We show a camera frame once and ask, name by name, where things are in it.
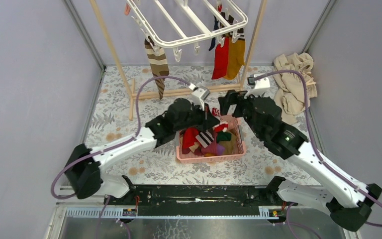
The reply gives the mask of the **red bear sock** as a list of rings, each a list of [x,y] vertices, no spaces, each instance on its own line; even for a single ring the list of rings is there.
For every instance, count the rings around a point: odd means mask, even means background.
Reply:
[[[184,131],[182,135],[182,153],[183,154],[195,152],[195,150],[200,147],[200,142],[196,139],[198,135],[199,135],[199,131],[194,127],[190,127]]]

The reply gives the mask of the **red white striped sock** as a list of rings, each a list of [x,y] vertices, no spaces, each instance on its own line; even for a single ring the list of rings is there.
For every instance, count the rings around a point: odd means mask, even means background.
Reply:
[[[218,108],[212,108],[211,113],[214,117],[216,117],[219,120],[219,123],[213,126],[213,131],[215,133],[219,132],[227,132],[228,129],[228,122],[221,119],[220,110]]]

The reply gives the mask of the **green sock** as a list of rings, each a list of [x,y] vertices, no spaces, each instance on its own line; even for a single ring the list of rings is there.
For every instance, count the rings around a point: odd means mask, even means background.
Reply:
[[[230,132],[223,132],[223,131],[220,131],[217,133],[217,136],[216,136],[216,143],[220,143],[222,141],[231,141],[232,139],[232,133]]]

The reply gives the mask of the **purple orange striped sock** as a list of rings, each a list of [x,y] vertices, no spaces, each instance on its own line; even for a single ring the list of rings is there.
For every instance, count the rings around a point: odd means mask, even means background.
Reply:
[[[201,152],[203,155],[210,154],[214,156],[222,156],[225,152],[225,147],[213,141],[207,147],[201,147]]]

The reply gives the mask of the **tan plain sock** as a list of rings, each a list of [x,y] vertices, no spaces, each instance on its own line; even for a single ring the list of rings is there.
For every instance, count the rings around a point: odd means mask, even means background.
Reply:
[[[233,133],[231,134],[231,139],[229,141],[223,141],[222,145],[225,148],[224,155],[231,155],[234,154],[234,150],[236,148],[236,135]]]

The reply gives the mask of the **mustard brown cuffed sock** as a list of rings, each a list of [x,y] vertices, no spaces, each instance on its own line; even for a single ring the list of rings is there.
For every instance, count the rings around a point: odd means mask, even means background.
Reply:
[[[224,76],[227,80],[233,80],[241,67],[245,65],[244,55],[245,55],[245,35],[244,28],[237,30],[240,34],[236,42],[232,42],[231,38],[228,40],[228,64],[226,75]]]

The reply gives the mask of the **brown striped sock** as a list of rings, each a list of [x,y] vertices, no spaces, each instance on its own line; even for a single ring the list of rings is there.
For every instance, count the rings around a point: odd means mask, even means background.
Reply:
[[[154,50],[156,45],[150,37],[144,40],[144,45],[152,74],[154,77],[159,77],[155,82],[159,99],[162,99],[165,90],[165,78],[162,78],[162,76],[168,76],[170,74],[166,54],[163,48],[158,48],[157,51]]]

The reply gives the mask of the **dark argyle sock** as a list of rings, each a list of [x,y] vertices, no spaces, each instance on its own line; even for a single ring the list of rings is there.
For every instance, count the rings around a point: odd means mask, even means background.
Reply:
[[[229,14],[229,13],[227,13],[227,12],[224,12],[224,11],[222,11],[220,14],[222,15],[222,17],[223,17],[226,21],[228,21],[229,24],[233,24],[233,22],[234,22],[234,17],[233,17],[231,14]],[[232,32],[229,32],[229,33],[223,35],[223,37],[229,37],[229,38],[230,38],[231,36],[232,36]]]

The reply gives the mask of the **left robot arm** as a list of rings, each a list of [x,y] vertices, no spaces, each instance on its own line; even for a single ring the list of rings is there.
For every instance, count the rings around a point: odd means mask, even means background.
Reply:
[[[196,128],[206,131],[219,124],[208,104],[196,106],[184,98],[176,99],[166,111],[140,125],[135,134],[123,137],[106,146],[87,148],[77,145],[63,170],[78,199],[91,197],[97,192],[114,196],[121,204],[134,200],[132,185],[126,178],[104,175],[117,162],[135,154],[155,149],[172,141],[178,131]]]

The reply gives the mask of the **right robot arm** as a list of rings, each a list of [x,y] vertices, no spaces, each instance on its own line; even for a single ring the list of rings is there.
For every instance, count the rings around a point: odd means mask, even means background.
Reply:
[[[358,231],[367,222],[372,198],[378,199],[381,187],[356,180],[316,151],[305,134],[282,121],[282,110],[273,99],[244,95],[244,91],[230,90],[219,97],[221,115],[235,105],[233,117],[243,118],[270,153],[297,165],[323,187],[318,190],[275,176],[266,187],[267,202],[309,206],[329,215],[344,229]]]

